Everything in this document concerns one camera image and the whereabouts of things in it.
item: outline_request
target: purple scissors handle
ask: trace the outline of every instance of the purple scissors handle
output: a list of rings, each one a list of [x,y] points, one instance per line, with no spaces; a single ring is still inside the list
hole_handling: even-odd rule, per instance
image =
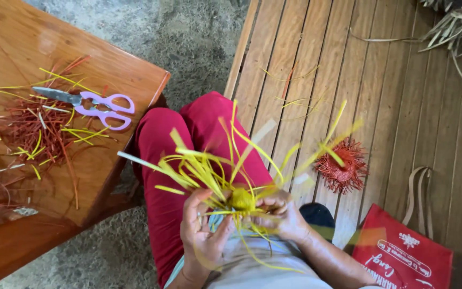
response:
[[[103,125],[105,127],[109,127],[109,125],[106,122],[106,118],[108,118],[108,117],[123,120],[124,124],[121,125],[120,127],[116,127],[116,128],[110,127],[110,129],[114,130],[114,131],[123,130],[126,127],[128,127],[128,125],[131,123],[132,120],[129,117],[119,115],[118,113],[116,113],[116,112],[134,113],[133,101],[128,96],[122,95],[122,94],[114,94],[114,95],[111,95],[109,97],[102,98],[99,95],[97,95],[95,93],[92,93],[92,92],[81,92],[80,95],[84,99],[93,99],[96,102],[104,104],[107,107],[109,107],[110,109],[112,109],[112,111],[104,112],[104,111],[100,111],[98,109],[89,110],[89,109],[85,109],[82,105],[80,105],[80,106],[77,106],[77,107],[74,108],[77,112],[79,112],[79,113],[81,113],[83,115],[87,115],[87,116],[97,116],[97,117],[99,117],[99,119],[101,120],[101,122],[103,123]],[[119,97],[120,98],[125,98],[129,102],[129,108],[123,108],[123,107],[121,107],[119,105],[116,105],[116,104],[114,104],[112,102],[113,99],[119,98]]]

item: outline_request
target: red woven object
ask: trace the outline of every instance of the red woven object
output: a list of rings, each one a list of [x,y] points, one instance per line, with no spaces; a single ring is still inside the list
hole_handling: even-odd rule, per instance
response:
[[[315,161],[315,170],[319,171],[325,180],[325,186],[338,194],[345,194],[352,189],[362,190],[363,180],[368,175],[367,164],[364,162],[365,149],[361,142],[349,137],[340,141],[333,151],[345,163],[340,166],[328,153]]]

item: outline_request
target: hand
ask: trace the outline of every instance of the hand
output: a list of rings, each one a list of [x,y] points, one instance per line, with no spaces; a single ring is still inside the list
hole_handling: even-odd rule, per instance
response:
[[[269,212],[268,218],[255,216],[251,221],[256,225],[274,229],[281,239],[292,240],[301,245],[310,234],[311,227],[300,214],[288,192],[279,190],[263,197],[256,202],[256,207]]]
[[[215,233],[208,226],[208,216],[203,216],[208,206],[203,202],[211,190],[198,189],[185,201],[180,236],[185,251],[183,275],[188,280],[206,280],[212,270],[222,264],[222,251],[234,231],[231,215],[227,215]]]

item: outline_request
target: red bag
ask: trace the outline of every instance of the red bag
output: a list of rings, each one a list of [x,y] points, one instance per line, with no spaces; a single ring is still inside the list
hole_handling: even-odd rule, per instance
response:
[[[403,224],[392,218],[381,207],[373,204],[364,221],[358,245],[352,253],[352,257],[361,263],[384,288],[446,289],[450,284],[452,251],[406,227],[413,213],[414,178],[418,173],[421,173],[418,180],[419,230],[425,233],[421,188],[423,179],[430,176],[430,169],[420,167],[410,176],[409,204]],[[430,210],[427,211],[428,235],[432,238]],[[361,245],[365,243],[366,238],[371,238],[367,233],[363,233],[364,229],[375,228],[384,228],[386,239],[378,239],[374,246]]]

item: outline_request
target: red trousers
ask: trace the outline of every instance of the red trousers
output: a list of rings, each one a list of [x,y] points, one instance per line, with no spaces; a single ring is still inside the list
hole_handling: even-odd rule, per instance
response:
[[[216,92],[199,97],[184,106],[180,113],[168,108],[153,108],[138,124],[136,147],[140,158],[156,165],[162,156],[176,154],[176,145],[169,135],[175,128],[189,149],[197,151],[206,149],[213,155],[230,159],[228,138],[218,119],[222,117],[230,131],[232,112],[233,103]],[[243,135],[248,135],[237,120],[234,122],[234,127]],[[241,154],[247,143],[237,135],[234,139]],[[172,161],[170,164],[173,168],[177,168],[179,161]],[[231,166],[223,166],[229,181],[232,174]],[[254,186],[272,182],[256,150],[250,153],[243,167]],[[163,288],[174,266],[183,256],[183,243],[179,230],[183,218],[183,204],[188,196],[155,189],[156,185],[162,185],[184,190],[167,175],[146,167],[142,167],[137,173],[137,177],[143,178],[144,181],[152,256],[157,268],[158,283]],[[240,174],[236,176],[234,182],[246,183]]]

